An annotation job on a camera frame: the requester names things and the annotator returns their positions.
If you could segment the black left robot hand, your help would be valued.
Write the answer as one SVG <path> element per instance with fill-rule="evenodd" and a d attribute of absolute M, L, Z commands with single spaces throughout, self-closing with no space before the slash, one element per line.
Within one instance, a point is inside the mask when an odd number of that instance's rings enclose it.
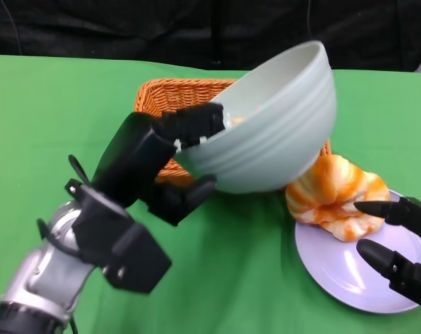
<path fill-rule="evenodd" d="M 223 106 L 211 102 L 159 117 L 133 112 L 109 143 L 91 184 L 124 208 L 142 200 L 150 213 L 177 225 L 213 194 L 216 177 L 177 186 L 159 182 L 157 176 L 178 152 L 201 145 L 224 128 Z"/>

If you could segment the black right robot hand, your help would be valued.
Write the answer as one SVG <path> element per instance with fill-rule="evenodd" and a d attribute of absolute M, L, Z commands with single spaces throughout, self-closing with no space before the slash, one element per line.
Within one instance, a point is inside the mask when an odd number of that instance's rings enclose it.
<path fill-rule="evenodd" d="M 401 197 L 397 202 L 356 201 L 357 210 L 386 223 L 402 226 L 421 237 L 421 201 Z M 369 239 L 357 242 L 356 250 L 373 270 L 389 281 L 389 288 L 421 306 L 421 264 L 413 263 L 395 250 Z"/>

